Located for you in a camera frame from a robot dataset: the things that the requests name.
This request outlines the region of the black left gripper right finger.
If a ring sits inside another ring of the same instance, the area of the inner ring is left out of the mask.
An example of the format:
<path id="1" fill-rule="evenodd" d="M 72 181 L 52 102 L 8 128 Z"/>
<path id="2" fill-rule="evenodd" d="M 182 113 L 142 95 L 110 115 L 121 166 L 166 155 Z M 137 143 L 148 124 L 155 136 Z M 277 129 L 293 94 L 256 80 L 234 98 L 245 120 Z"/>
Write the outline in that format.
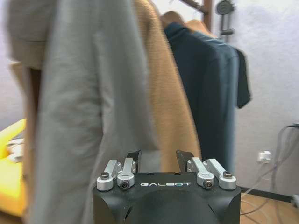
<path id="1" fill-rule="evenodd" d="M 178 150 L 176 152 L 179 168 L 183 172 L 196 173 L 197 184 L 205 189 L 214 186 L 215 179 L 221 189 L 235 189 L 236 178 L 228 172 L 216 159 L 206 159 L 194 157 L 190 152 Z"/>

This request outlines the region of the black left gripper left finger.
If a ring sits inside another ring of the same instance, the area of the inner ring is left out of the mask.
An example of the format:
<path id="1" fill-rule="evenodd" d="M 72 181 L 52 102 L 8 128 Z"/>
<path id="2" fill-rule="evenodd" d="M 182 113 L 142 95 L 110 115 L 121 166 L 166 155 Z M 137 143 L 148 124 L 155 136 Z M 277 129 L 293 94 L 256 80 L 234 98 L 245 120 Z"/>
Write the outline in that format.
<path id="1" fill-rule="evenodd" d="M 114 187 L 114 181 L 123 191 L 133 187 L 135 174 L 139 172 L 140 158 L 141 150 L 138 150 L 128 153 L 123 164 L 115 159 L 109 160 L 104 171 L 97 178 L 97 190 L 110 191 Z"/>

